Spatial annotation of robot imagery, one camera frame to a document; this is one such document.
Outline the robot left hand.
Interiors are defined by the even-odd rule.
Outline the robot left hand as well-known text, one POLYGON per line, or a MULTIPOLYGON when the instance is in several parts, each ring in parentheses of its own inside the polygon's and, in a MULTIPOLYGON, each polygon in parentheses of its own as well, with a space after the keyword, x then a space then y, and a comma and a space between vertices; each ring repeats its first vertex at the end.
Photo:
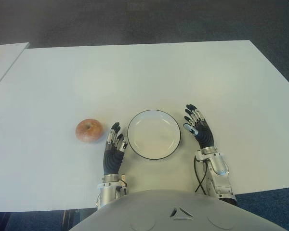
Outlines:
POLYGON ((104 175, 117 175, 121 167, 128 140, 120 132, 120 123, 112 125, 105 143, 103 170, 104 175))

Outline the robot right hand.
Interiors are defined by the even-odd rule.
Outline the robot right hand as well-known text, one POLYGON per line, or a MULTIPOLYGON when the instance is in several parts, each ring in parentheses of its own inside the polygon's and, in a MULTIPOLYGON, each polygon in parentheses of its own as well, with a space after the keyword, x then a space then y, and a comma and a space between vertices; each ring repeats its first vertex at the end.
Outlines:
POLYGON ((185 112, 188 116, 184 116, 187 122, 183 127, 195 137, 200 148, 214 147, 212 131, 200 110, 192 104, 187 104, 185 112))

